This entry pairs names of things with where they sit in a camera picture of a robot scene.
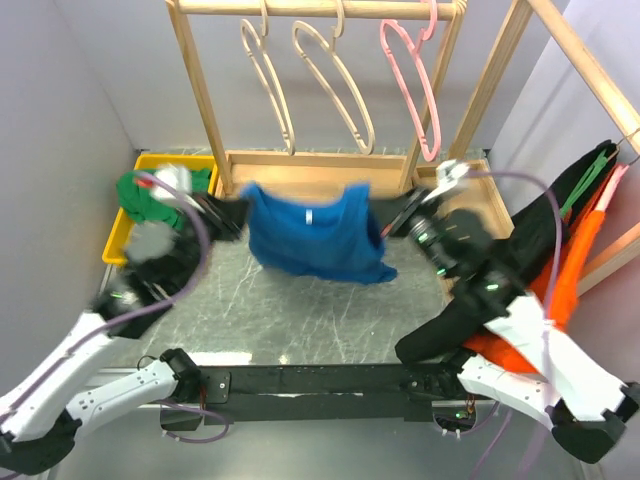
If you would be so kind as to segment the blue tank top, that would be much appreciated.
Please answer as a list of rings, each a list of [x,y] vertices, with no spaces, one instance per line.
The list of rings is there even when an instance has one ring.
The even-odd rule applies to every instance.
[[[257,184],[241,197],[251,203],[249,249],[265,268],[293,276],[362,285],[391,282],[397,270],[384,263],[385,244],[369,208],[370,188],[345,188],[330,204],[300,204]]]

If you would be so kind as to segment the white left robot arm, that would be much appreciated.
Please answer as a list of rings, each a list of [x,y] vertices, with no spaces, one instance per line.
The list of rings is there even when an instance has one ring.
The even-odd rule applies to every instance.
[[[1,399],[1,467],[34,476],[59,464],[97,428],[156,401],[198,400],[200,369],[180,348],[148,366],[89,390],[88,380],[161,320],[204,274],[216,241],[240,238],[250,204],[193,194],[180,230],[140,228],[125,265],[79,316],[64,340]]]

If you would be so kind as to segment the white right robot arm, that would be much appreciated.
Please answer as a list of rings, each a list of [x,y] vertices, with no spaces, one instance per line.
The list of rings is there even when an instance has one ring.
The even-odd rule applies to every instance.
[[[539,198],[509,237],[486,247],[446,227],[440,198],[416,188],[384,226],[454,279],[449,304],[398,341],[397,357],[411,364],[449,355],[437,376],[444,395],[492,398],[536,420],[577,459],[599,462],[639,410],[638,384],[609,373],[568,333],[578,278],[605,218],[604,191],[568,215]]]

